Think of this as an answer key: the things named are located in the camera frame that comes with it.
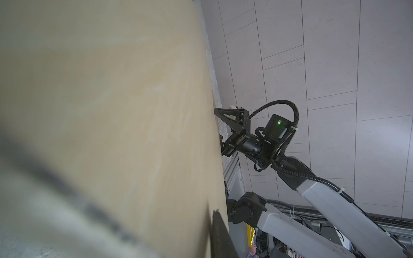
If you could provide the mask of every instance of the tile grout line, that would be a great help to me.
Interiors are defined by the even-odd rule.
[[[250,9],[250,10],[246,11],[245,13],[242,13],[242,14],[238,15],[237,17],[235,17],[235,18],[233,18],[233,19],[231,19],[231,20],[227,21],[226,23],[222,23],[222,26],[224,26],[225,24],[227,24],[227,23],[228,23],[228,22],[230,22],[230,21],[235,20],[236,18],[240,17],[241,15],[248,13],[248,12],[249,12],[249,11],[251,11],[251,10],[252,10],[252,9]]]
[[[213,60],[215,60],[215,59],[217,59],[217,58],[220,58],[220,57],[223,57],[223,56],[225,56],[226,54],[223,54],[222,56],[219,56],[219,57],[215,57]]]
[[[254,0],[254,12],[255,12],[255,22],[257,23],[257,35],[258,35],[258,45],[259,45],[259,56],[261,58],[261,69],[262,69],[262,80],[264,82],[264,93],[265,93],[265,104],[268,104],[268,99],[267,99],[267,89],[265,87],[265,77],[264,77],[264,68],[262,65],[262,54],[261,54],[261,43],[259,41],[259,30],[258,30],[258,19],[257,19],[257,9],[255,7],[255,0]],[[267,114],[268,114],[268,119],[270,119],[270,112],[267,108]],[[278,185],[277,185],[277,194],[278,194],[278,200],[280,200],[280,193],[278,192]]]
[[[295,49],[295,48],[297,48],[297,47],[301,47],[301,46],[303,46],[303,45],[299,45],[299,46],[296,46],[296,47],[293,47],[293,48],[287,49],[287,50],[282,51],[282,52],[277,53],[277,54],[272,54],[271,56],[264,57],[262,60],[264,60],[265,58],[273,57],[273,56],[275,56],[275,55],[278,55],[278,54],[281,54],[281,53],[287,52],[288,50]]]
[[[219,6],[219,1],[218,1],[218,9],[219,9],[219,17],[221,18],[221,24],[222,24],[221,7]],[[236,95],[236,93],[235,93],[234,79],[233,79],[233,77],[232,77],[232,70],[231,70],[231,63],[230,63],[230,55],[228,54],[227,39],[225,38],[225,35],[224,35],[224,42],[225,42],[225,49],[227,50],[228,65],[230,66],[231,81],[232,81],[232,83],[233,83],[234,97],[235,97],[235,105],[238,106],[237,95]]]
[[[239,151],[237,151],[237,155],[238,155],[238,160],[239,160],[240,159],[240,152]],[[245,158],[247,159],[247,170],[248,170],[248,176],[249,176],[249,184],[251,185],[251,191],[253,192],[254,189],[252,189],[251,175],[249,174],[248,158],[247,158],[247,156],[245,156]]]
[[[304,16],[303,16],[303,0],[301,0],[301,24],[303,28],[303,54],[304,54],[304,80],[306,82],[306,99],[308,98],[307,96],[307,72],[306,72],[306,48],[304,46]],[[310,147],[310,123],[309,123],[309,107],[307,106],[307,130],[309,134],[309,156],[310,156],[310,169],[311,169],[311,147]]]
[[[247,25],[242,26],[241,28],[238,28],[238,29],[236,29],[236,30],[234,30],[234,31],[232,31],[232,32],[230,32],[230,33],[228,33],[227,35],[224,35],[224,36],[228,36],[228,35],[230,35],[231,33],[234,33],[234,32],[236,32],[236,31],[238,31],[238,30],[240,30],[240,29],[242,29],[242,28],[244,28],[244,27],[246,27],[246,26],[248,26],[248,25],[250,25],[250,24],[253,24],[254,22],[256,22],[256,20],[255,20],[255,21],[253,21],[252,23],[248,23]]]
[[[263,183],[263,184],[277,184],[277,183],[269,183],[269,182],[255,182],[254,181],[254,183]]]
[[[290,154],[290,153],[310,153],[309,151],[285,151],[285,153]]]
[[[260,118],[268,118],[268,119],[269,119],[269,117],[268,117],[268,116],[263,116],[263,117],[251,118],[250,120],[260,119]]]
[[[363,202],[358,202],[355,201],[358,204],[367,204],[367,203],[363,203]],[[387,206],[387,207],[395,207],[395,208],[401,208],[400,206],[391,206],[391,205],[384,205],[384,204],[370,204],[370,205],[378,205],[378,206]]]
[[[360,60],[360,21],[361,21],[361,0],[358,13],[358,50],[357,50],[357,82],[356,82],[356,126],[354,127],[354,199],[356,198],[356,141],[357,141],[357,97],[358,97],[358,67]]]
[[[276,175],[252,175],[254,177],[276,177]]]
[[[351,105],[351,104],[356,104],[356,102],[354,102],[354,103],[348,103],[348,104],[343,104],[343,105],[337,105],[337,106],[331,106],[331,107],[339,107],[339,106],[345,106],[345,105]],[[319,109],[328,109],[329,107],[321,107],[321,108],[319,108]]]
[[[297,60],[300,60],[300,59],[303,59],[303,58],[304,58],[304,57],[299,58],[299,59],[295,59],[295,60],[292,60],[292,61],[290,61],[290,62],[283,63],[283,64],[288,64],[288,63],[291,63],[291,62],[294,62],[294,61],[297,61]],[[270,67],[270,68],[266,68],[266,69],[263,69],[262,71],[264,72],[265,70],[268,70],[268,69],[271,69],[271,68],[274,68],[274,67],[277,67],[277,66],[280,66],[280,65],[283,65],[283,64],[279,64],[279,65],[276,65],[276,66],[273,66],[273,67]]]
[[[357,122],[370,121],[370,120],[378,120],[378,119],[386,119],[386,118],[395,118],[395,117],[403,117],[403,116],[391,116],[391,117],[383,117],[383,118],[373,118],[373,119],[366,119],[366,120],[357,120]]]
[[[408,149],[408,151],[407,151],[406,174],[404,175],[403,199],[402,199],[402,201],[401,201],[401,216],[402,216],[402,217],[403,217],[404,193],[406,192],[406,178],[407,178],[407,168],[408,168],[408,166],[409,166],[409,154],[410,154],[412,131],[413,131],[413,118],[412,118],[412,128],[410,129],[409,149]]]
[[[330,96],[334,96],[334,95],[340,95],[340,94],[349,93],[349,92],[355,92],[355,91],[357,91],[357,90],[346,91],[346,92],[342,92],[342,93],[337,93],[337,94],[332,94],[332,95],[327,95],[327,96],[322,96],[322,97],[317,97],[317,98],[312,98],[312,99],[325,98],[325,97],[330,97]]]

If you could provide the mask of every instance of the beige panel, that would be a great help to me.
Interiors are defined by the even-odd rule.
[[[209,256],[226,209],[197,3],[0,10],[1,129],[161,253]]]

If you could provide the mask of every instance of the black cable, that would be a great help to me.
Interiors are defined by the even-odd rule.
[[[343,234],[342,234],[337,228],[335,228],[335,227],[331,227],[331,226],[321,226],[321,227],[320,227],[320,233],[321,233],[321,229],[324,228],[324,227],[334,228],[337,232],[340,233],[341,239],[344,241],[344,236],[343,236]]]
[[[256,111],[254,111],[252,114],[250,114],[248,116],[249,119],[251,119],[252,117],[254,117],[256,114],[258,114],[259,112],[261,112],[262,110],[273,106],[273,105],[277,105],[277,104],[286,104],[288,106],[290,106],[294,112],[294,121],[292,122],[292,126],[290,128],[287,129],[287,131],[285,132],[285,134],[283,135],[283,137],[280,139],[280,141],[275,145],[271,156],[270,156],[270,162],[272,164],[272,166],[274,166],[274,168],[276,169],[277,172],[280,173],[284,173],[286,175],[290,175],[293,177],[298,177],[298,178],[305,178],[305,179],[309,179],[312,181],[316,181],[316,182],[320,182],[323,183],[327,186],[329,186],[330,188],[332,188],[333,190],[335,190],[336,192],[340,192],[341,189],[336,186],[335,184],[333,184],[332,182],[324,179],[324,178],[319,178],[315,175],[309,175],[309,174],[304,174],[304,173],[299,173],[299,172],[295,172],[295,171],[290,171],[288,169],[283,168],[283,166],[279,165],[276,163],[275,161],[275,157],[278,155],[278,152],[281,148],[281,146],[283,147],[282,149],[285,151],[285,149],[287,148],[288,143],[285,143],[286,140],[292,136],[296,130],[296,127],[298,125],[298,120],[299,120],[299,112],[298,112],[298,108],[297,106],[292,103],[289,100],[276,100],[276,101],[272,101],[270,103],[267,103],[261,107],[259,107]],[[359,208],[359,210],[361,210],[361,212],[368,217],[371,221],[373,221],[373,223],[375,223],[380,229],[382,229],[383,231],[385,231],[381,226],[379,226],[373,219],[371,219],[360,207],[358,207],[355,203],[353,198],[351,198],[348,194],[346,194],[345,192],[340,192],[340,195],[345,198],[349,203],[353,203],[357,208]],[[407,251],[407,248],[400,243],[394,236],[390,235],[401,247],[403,247],[404,250]]]
[[[377,222],[375,222],[372,218],[370,218],[370,216],[367,215],[357,204],[354,204],[354,206],[356,206],[367,218],[369,218],[371,221],[373,221],[373,223],[376,224],[381,230],[383,230],[384,232],[387,232],[387,231],[384,230],[379,224],[377,224]],[[392,234],[390,234],[390,233],[389,233],[389,235],[390,235],[390,237],[391,237],[394,241],[396,241],[407,253],[409,253],[409,251],[407,250],[407,248],[406,248],[402,243],[400,243],[400,241],[397,240],[397,238],[395,238],[395,237],[394,237]]]
[[[309,229],[313,230],[313,228],[310,227],[310,226],[304,221],[304,219],[303,219],[300,215],[295,215],[295,216],[299,217],[299,218],[301,219],[301,221],[302,221]]]
[[[324,178],[319,178],[318,176],[315,176],[315,175],[309,175],[309,174],[303,174],[303,173],[299,173],[299,172],[295,172],[295,171],[290,171],[290,170],[285,169],[284,167],[280,166],[276,162],[273,163],[273,166],[274,166],[274,168],[276,169],[277,172],[281,172],[283,174],[291,175],[291,176],[294,176],[294,177],[297,177],[297,178],[305,178],[305,179],[309,179],[309,180],[312,180],[312,181],[323,183],[323,184],[329,186],[331,189],[333,189],[336,192],[340,192],[340,190],[341,190],[338,186],[336,186],[335,184],[331,183],[330,181],[328,181]],[[353,198],[351,198],[345,192],[341,192],[340,195],[342,197],[344,197],[344,199],[346,199],[349,203],[354,202]]]
[[[261,134],[261,132],[262,131],[264,131],[264,127],[257,127],[256,129],[255,129],[255,135],[259,138],[259,139],[261,139],[261,140],[265,140],[264,139],[264,136]]]
[[[289,100],[276,100],[276,101],[272,101],[270,103],[267,103],[265,105],[263,105],[262,107],[258,108],[256,111],[254,111],[251,115],[248,116],[249,119],[251,119],[253,116],[255,116],[256,114],[258,114],[259,112],[261,112],[262,110],[266,109],[267,107],[273,106],[273,105],[277,105],[277,104],[285,104],[288,105],[292,108],[292,111],[294,112],[294,121],[292,122],[290,128],[287,129],[287,131],[284,133],[284,135],[282,136],[282,138],[280,139],[280,141],[275,145],[271,156],[270,156],[270,162],[274,163],[275,160],[275,156],[277,156],[278,151],[280,150],[281,145],[291,136],[293,135],[297,125],[298,125],[298,120],[299,120],[299,112],[298,112],[298,108],[297,106],[292,103]]]

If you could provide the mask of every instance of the wall tile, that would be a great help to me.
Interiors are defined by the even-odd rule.
[[[412,181],[406,181],[406,184],[404,185],[404,191],[405,192],[413,192],[413,182]]]
[[[254,8],[254,0],[219,0],[222,23],[226,24],[232,19]]]
[[[410,149],[409,149],[409,158],[407,162],[407,181],[413,181],[413,128],[410,132]]]
[[[227,53],[218,0],[201,0],[212,59]]]
[[[293,143],[287,146],[285,152],[309,152],[310,146],[308,143]]]
[[[381,214],[387,216],[393,216],[401,218],[401,207],[392,207],[385,205],[376,205],[376,204],[362,204],[356,202],[356,204],[367,213]]]
[[[304,163],[307,167],[311,168],[309,152],[286,152],[285,155],[296,157],[302,163]]]
[[[232,83],[230,62],[228,55],[223,55],[213,60],[218,84],[219,96],[221,97],[222,108],[228,109],[230,105],[237,105],[234,85]]]
[[[411,1],[361,1],[357,120],[413,114]]]
[[[237,104],[246,110],[266,104],[256,23],[226,37]]]
[[[357,122],[357,201],[402,206],[411,123],[412,116]]]
[[[255,134],[254,132],[257,127],[265,127],[267,125],[268,117],[266,116],[262,118],[253,118],[250,121],[251,121],[251,132]]]
[[[413,192],[404,192],[403,218],[413,219]]]
[[[304,46],[295,47],[279,54],[262,59],[262,68],[270,69],[304,57]]]
[[[303,44],[301,1],[256,0],[262,58]]]
[[[354,179],[356,104],[310,110],[309,132],[314,174]]]
[[[357,91],[307,100],[308,110],[356,103]]]
[[[302,5],[308,98],[356,90],[360,0]]]
[[[256,109],[248,110],[249,114],[251,115],[252,112],[256,111]],[[255,115],[252,119],[261,118],[261,117],[268,117],[268,108],[262,110],[257,115]]]
[[[265,199],[278,200],[277,184],[274,183],[261,183],[251,182],[252,190],[254,193]]]
[[[249,177],[247,157],[239,151],[237,153],[240,159],[241,173],[242,173],[242,179],[244,180],[245,191],[252,192],[252,185],[251,185],[251,180]]]
[[[291,189],[278,175],[277,182],[279,194],[278,198],[280,201],[292,205],[312,206],[306,199]]]
[[[246,13],[224,24],[224,34],[228,35],[231,32],[234,32],[254,22],[255,20],[255,9],[249,10]]]
[[[264,78],[268,102],[287,99],[296,104],[299,110],[299,130],[295,133],[291,143],[309,142],[304,59],[265,70]],[[290,121],[294,120],[294,113],[287,105],[271,106],[268,111],[270,114],[280,115]]]
[[[261,182],[261,183],[277,183],[276,176],[266,176],[266,175],[252,175],[251,182]]]

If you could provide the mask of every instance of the robotic arm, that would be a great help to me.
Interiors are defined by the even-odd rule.
[[[294,111],[294,121],[273,114],[267,125],[250,132],[250,119],[265,108],[287,104]],[[254,161],[254,169],[268,166],[279,177],[310,202],[341,231],[366,258],[405,258],[405,247],[372,221],[354,200],[335,184],[317,177],[305,164],[284,152],[298,129],[299,113],[287,100],[270,102],[251,115],[245,109],[215,109],[215,115],[231,127],[233,134],[221,143],[221,154],[231,156],[240,151]],[[255,193],[248,192],[238,201],[227,199],[228,220],[245,221],[258,227],[306,258],[354,257],[349,250],[318,235],[280,212]]]

